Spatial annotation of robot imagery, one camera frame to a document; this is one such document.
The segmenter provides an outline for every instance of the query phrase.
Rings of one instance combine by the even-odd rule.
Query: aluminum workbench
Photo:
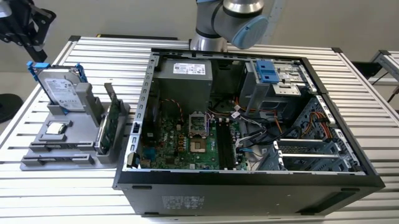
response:
[[[68,41],[53,64],[81,63],[101,101],[109,100],[103,84],[112,82],[117,97],[131,104],[132,121],[151,48],[187,49],[188,42],[81,37]],[[272,223],[293,220],[323,224],[399,223],[399,115],[344,54],[329,48],[268,45],[247,50],[229,46],[228,51],[308,58],[387,187],[325,217],[300,220],[292,217],[275,220],[267,216],[141,218],[133,215],[121,191],[111,188],[113,169],[20,171],[18,161],[48,115],[48,98],[37,86],[0,136],[0,217],[5,218],[1,224]]]

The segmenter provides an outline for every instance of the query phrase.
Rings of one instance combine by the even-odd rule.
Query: wire bundle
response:
[[[247,108],[245,107],[241,107],[237,103],[237,97],[236,97],[236,101],[235,101],[236,105],[243,109],[243,111],[247,111]],[[276,110],[259,110],[259,111],[263,111],[263,112],[273,112],[275,113],[275,124],[279,128],[279,131],[280,133],[283,133],[283,130],[281,130],[281,127],[280,127],[280,124],[279,124],[279,120],[277,120],[277,116],[276,116]]]
[[[164,100],[161,100],[161,103],[165,101],[173,102],[176,104],[179,111],[180,111],[180,120],[183,122],[183,110],[181,110],[180,104],[173,99],[164,99]]]
[[[300,137],[303,137],[303,136],[311,131],[311,129],[312,129],[313,116],[316,116],[317,119],[323,119],[323,118],[325,118],[325,116],[324,116],[324,114],[323,114],[321,112],[311,112],[311,114],[309,114],[309,122],[308,122],[308,124],[307,124],[304,133],[301,134]],[[331,139],[331,138],[332,138],[332,134],[331,134],[331,132],[329,132],[329,129],[328,129],[328,127],[327,127],[325,122],[320,122],[320,126],[321,126],[321,128],[323,128],[325,137],[327,137],[328,139]]]

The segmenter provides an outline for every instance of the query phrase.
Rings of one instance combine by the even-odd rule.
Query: cable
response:
[[[392,93],[392,95],[389,96],[389,98],[387,100],[388,103],[391,102],[391,100],[393,99],[393,97],[395,97],[395,93]]]
[[[279,124],[279,120],[276,119],[276,117],[275,117],[275,124],[279,127],[280,133],[283,133],[281,128],[280,128],[280,124]]]
[[[265,133],[265,131],[261,133],[261,132],[257,132],[256,134],[251,135],[251,136],[247,136],[244,138],[240,138],[236,140],[236,145],[240,144],[243,141],[247,141],[247,140],[251,140],[253,138],[256,138],[259,135],[263,135]]]
[[[304,137],[304,135],[309,132],[309,130],[311,130],[311,127],[312,127],[312,122],[313,122],[313,119],[312,119],[312,113],[311,113],[311,115],[309,115],[309,123],[307,124],[307,127],[305,127],[305,130],[304,130],[304,132],[303,132],[303,134],[301,134],[301,137]]]
[[[248,148],[241,148],[240,150],[239,150],[240,152],[243,152],[243,153],[252,153],[255,156],[257,156],[257,157],[263,157],[261,155],[259,155],[257,153],[255,153],[251,149],[248,149]]]
[[[261,129],[265,129],[265,127],[264,127],[259,122],[256,122],[256,121],[253,121],[253,120],[251,120],[251,119],[247,119],[247,118],[244,118],[243,116],[240,116],[240,118],[241,118],[244,121],[247,121],[248,123],[252,123],[252,124],[257,125]]]
[[[323,118],[325,118],[325,115],[321,113],[321,112],[316,112]],[[329,128],[327,127],[327,124],[325,124],[325,122],[320,122],[321,123],[321,127],[323,127],[323,129],[324,129],[324,131],[325,131],[325,137],[328,138],[328,139],[332,139],[332,134],[331,134],[331,131],[329,131]]]
[[[263,111],[263,112],[273,112],[273,113],[276,113],[275,110],[260,110],[260,109],[259,109],[259,111]]]
[[[373,81],[373,83],[372,83],[371,85],[376,84],[376,82],[377,82],[377,81],[379,81],[387,74],[388,74],[388,72],[385,72],[385,74],[383,74],[383,75],[377,78],[377,80]]]
[[[212,113],[212,114],[216,114],[216,115],[220,115],[220,116],[229,116],[228,113],[220,113],[220,112],[213,112],[209,108],[208,108],[208,111]]]
[[[252,170],[252,167],[255,166],[256,163],[259,163],[260,160],[261,160],[261,158],[251,165],[249,170]]]
[[[285,137],[295,129],[297,130],[300,127],[297,126],[292,126],[291,128],[288,128],[281,134],[279,134],[276,137],[273,137],[272,139],[267,140],[267,141],[261,141],[261,142],[255,142],[252,145],[247,146],[245,148],[249,148],[255,145],[269,145],[273,143],[273,141],[281,137]]]
[[[180,111],[180,120],[181,120],[181,122],[183,122],[183,110],[181,110],[180,104],[179,104],[173,99],[164,99],[164,100],[161,100],[161,103],[163,103],[164,101],[173,102],[173,103],[177,105],[177,107],[179,107],[179,111]]]

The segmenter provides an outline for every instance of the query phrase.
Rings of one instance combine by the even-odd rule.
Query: gray parts fixture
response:
[[[51,68],[37,74],[56,104],[48,104],[49,115],[21,159],[21,170],[113,168],[129,105],[117,100],[115,92],[109,93],[111,103],[101,104],[92,85],[68,69]],[[67,111],[73,102],[83,111]]]

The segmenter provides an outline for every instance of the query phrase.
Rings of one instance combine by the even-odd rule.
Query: metal frame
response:
[[[312,83],[320,92],[324,89],[324,85],[319,80],[319,77],[309,66],[308,60],[304,57],[287,57],[287,56],[269,56],[269,55],[256,55],[256,54],[240,54],[240,53],[219,53],[219,52],[203,52],[203,51],[191,51],[191,50],[180,50],[180,49],[152,49],[152,55],[149,57],[149,64],[145,71],[147,78],[143,85],[143,91],[140,95],[139,107],[140,112],[136,113],[133,125],[136,124],[143,125],[143,118],[144,118],[144,111],[145,111],[145,104],[147,98],[151,88],[151,75],[153,75],[153,71],[159,66],[160,57],[173,58],[185,60],[188,58],[195,59],[221,59],[233,60],[233,61],[252,61],[253,58],[256,60],[296,60],[304,65],[303,72],[308,75]],[[123,189],[124,195],[128,198],[129,203],[136,209],[137,214],[145,214],[147,212],[152,212],[153,215],[168,215],[168,214],[179,214],[179,215],[216,215],[217,212],[221,215],[245,215],[245,214],[264,214],[264,209],[269,209],[272,214],[281,214],[288,213],[291,215],[320,215],[328,214],[332,211],[337,210],[344,205],[359,200],[365,195],[371,194],[372,192],[377,191],[384,187],[380,177],[376,175],[376,172],[371,166],[369,161],[359,147],[359,144],[352,136],[352,133],[348,131],[348,127],[341,119],[339,111],[335,109],[332,104],[332,100],[328,97],[327,93],[321,93],[320,97],[317,98],[321,102],[324,102],[325,107],[329,109],[329,116],[335,118],[335,124],[337,128],[343,132],[343,136],[345,137],[344,144],[347,148],[344,149],[345,156],[351,157],[351,154],[355,154],[355,159],[360,161],[360,166],[356,163],[352,163],[351,166],[353,172],[351,174],[357,174],[360,171],[360,175],[323,175],[319,170],[312,170],[312,175],[299,175],[295,171],[281,169],[280,173],[277,173],[277,169],[273,169],[273,173],[269,170],[211,170],[209,172],[203,172],[201,170],[191,170],[191,169],[137,169],[137,160],[136,158],[141,155],[141,127],[137,127],[136,130],[131,133],[131,139],[127,143],[124,161],[120,161],[121,170],[116,171],[115,176],[115,188]],[[285,157],[293,157],[297,155],[288,154]],[[259,207],[259,202],[252,202],[253,205],[249,206],[252,213],[248,210],[241,210],[240,205],[233,206],[235,203],[235,195],[236,192],[223,191],[220,189],[221,185],[227,186],[239,186],[239,189],[244,192],[253,192],[255,189],[264,191],[265,193],[259,196],[259,200],[264,201],[267,198],[279,197],[279,203],[285,204],[285,208],[273,209],[275,205],[265,203],[264,207]],[[280,186],[281,189],[273,189],[273,193],[269,193],[269,190],[273,186]],[[339,195],[345,195],[343,189],[351,188],[353,191],[347,194],[345,197],[337,199],[331,197],[328,199],[323,197],[317,197],[313,193],[317,192],[321,195],[332,195],[336,193],[335,188],[340,188],[337,190]],[[317,207],[313,208],[313,203],[305,204],[299,203],[296,199],[296,206],[288,206],[289,201],[292,198],[285,199],[287,194],[292,194],[300,191],[301,196],[307,198],[312,198],[317,201]],[[203,209],[200,210],[168,210],[167,206],[164,207],[160,205],[161,197],[159,195],[177,195],[177,196],[189,196],[196,195],[205,198],[223,198],[224,201],[213,204],[205,204]],[[249,199],[241,199],[241,203],[249,203],[253,201]]]
[[[371,62],[377,62],[384,70],[392,75],[392,77],[397,80],[399,82],[399,52],[392,51],[389,53],[385,50],[380,50],[373,58],[371,59]]]
[[[57,59],[64,65],[81,62],[88,80],[95,83],[93,92],[103,96],[105,90],[97,86],[112,82],[117,96],[131,103],[131,118],[135,112],[145,64],[152,47],[188,49],[187,41],[139,40],[81,37],[64,48]],[[157,217],[132,216],[132,210],[120,191],[111,189],[115,170],[21,172],[18,161],[36,126],[26,122],[41,122],[47,117],[45,97],[36,87],[21,110],[0,136],[0,217],[13,217],[12,223],[57,222],[157,222],[157,223],[273,223],[323,222],[335,224],[396,224],[399,222],[399,126],[397,120],[380,105],[379,98],[365,85],[359,74],[349,70],[329,48],[255,45],[239,50],[228,46],[229,52],[307,57],[339,108],[343,119],[363,151],[381,176],[387,187],[364,199],[353,202],[325,217]]]

